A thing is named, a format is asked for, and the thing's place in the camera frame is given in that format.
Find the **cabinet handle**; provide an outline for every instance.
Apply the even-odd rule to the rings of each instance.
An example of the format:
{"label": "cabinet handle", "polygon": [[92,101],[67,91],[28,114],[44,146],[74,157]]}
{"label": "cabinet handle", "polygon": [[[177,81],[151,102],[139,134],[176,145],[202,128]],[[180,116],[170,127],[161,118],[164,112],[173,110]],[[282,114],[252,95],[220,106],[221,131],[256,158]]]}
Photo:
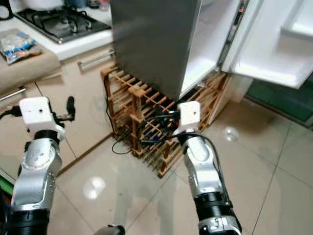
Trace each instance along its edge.
{"label": "cabinet handle", "polygon": [[98,61],[98,60],[101,60],[101,59],[103,59],[103,58],[106,58],[106,57],[109,57],[109,56],[113,56],[115,54],[115,51],[114,50],[109,50],[109,53],[107,53],[107,54],[104,54],[104,55],[100,55],[100,56],[98,56],[98,57],[96,57],[96,58],[94,58],[94,59],[92,59],[92,60],[89,60],[89,61],[87,61],[87,62],[77,62],[77,65],[78,65],[78,68],[79,68],[79,70],[80,70],[80,72],[82,72],[83,70],[83,66],[86,66],[86,65],[89,65],[89,64],[91,64],[91,63],[93,63],[93,62],[96,62],[96,61]]}
{"label": "cabinet handle", "polygon": [[13,93],[11,93],[11,94],[8,94],[8,95],[6,95],[6,96],[0,97],[0,102],[1,102],[1,101],[4,101],[4,100],[6,100],[6,99],[8,99],[8,98],[10,98],[10,97],[13,97],[13,96],[15,96],[15,95],[17,95],[17,94],[23,93],[23,92],[25,92],[25,91],[26,91],[26,88],[25,88],[25,87],[19,87],[19,90],[18,90],[18,91],[13,92]]}

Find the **gas stove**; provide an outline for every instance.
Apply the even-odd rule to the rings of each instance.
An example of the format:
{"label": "gas stove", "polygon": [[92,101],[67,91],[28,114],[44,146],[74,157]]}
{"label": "gas stove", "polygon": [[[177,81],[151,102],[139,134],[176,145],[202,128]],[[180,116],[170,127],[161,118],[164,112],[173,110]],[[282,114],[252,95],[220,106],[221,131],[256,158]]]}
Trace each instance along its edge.
{"label": "gas stove", "polygon": [[50,11],[26,9],[15,16],[59,44],[111,28],[86,11],[66,6]]}

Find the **white countertop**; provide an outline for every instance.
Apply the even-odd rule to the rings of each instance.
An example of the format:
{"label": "white countertop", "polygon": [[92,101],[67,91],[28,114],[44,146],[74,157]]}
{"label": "white countertop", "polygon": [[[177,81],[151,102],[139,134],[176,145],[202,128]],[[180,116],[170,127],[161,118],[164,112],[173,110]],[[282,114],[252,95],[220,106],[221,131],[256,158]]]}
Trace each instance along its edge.
{"label": "white countertop", "polygon": [[[110,9],[108,11],[100,11],[98,9],[90,8],[84,10],[87,11],[87,14],[90,17],[108,25],[112,25]],[[113,42],[112,30],[108,29],[60,45],[15,17],[7,21],[0,21],[0,32],[13,28],[23,31],[38,43],[53,51],[60,61]]]}

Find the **refrigerator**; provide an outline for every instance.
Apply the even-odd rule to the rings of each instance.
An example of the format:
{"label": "refrigerator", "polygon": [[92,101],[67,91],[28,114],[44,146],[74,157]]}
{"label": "refrigerator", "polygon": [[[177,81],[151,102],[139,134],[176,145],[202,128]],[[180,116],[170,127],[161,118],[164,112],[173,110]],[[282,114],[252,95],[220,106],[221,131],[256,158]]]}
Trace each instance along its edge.
{"label": "refrigerator", "polygon": [[114,0],[111,7],[117,64],[174,100],[214,71],[294,89],[313,71],[312,0]]}

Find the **kitchen drawer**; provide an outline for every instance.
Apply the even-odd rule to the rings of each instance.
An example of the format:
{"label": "kitchen drawer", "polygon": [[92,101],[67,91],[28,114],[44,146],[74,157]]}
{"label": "kitchen drawer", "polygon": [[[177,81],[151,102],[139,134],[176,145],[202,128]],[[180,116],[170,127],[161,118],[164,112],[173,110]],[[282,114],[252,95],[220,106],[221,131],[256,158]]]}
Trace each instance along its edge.
{"label": "kitchen drawer", "polygon": [[[36,82],[57,113],[65,113],[65,102],[75,98],[76,119],[66,122],[66,136],[76,157],[81,156],[111,133],[110,121],[105,115],[105,90],[100,71],[115,64],[110,57],[94,61],[106,54],[110,46],[75,56],[62,62],[62,77]],[[80,68],[79,62],[87,66]]]}
{"label": "kitchen drawer", "polygon": [[[18,105],[19,101],[27,97],[41,96],[35,83],[25,86],[26,91],[0,101],[0,113],[8,106]],[[0,167],[11,177],[16,179],[20,161],[24,153],[24,146],[30,137],[22,117],[5,116],[0,121]],[[62,167],[72,162],[75,157],[66,141],[60,145],[63,159]]]}

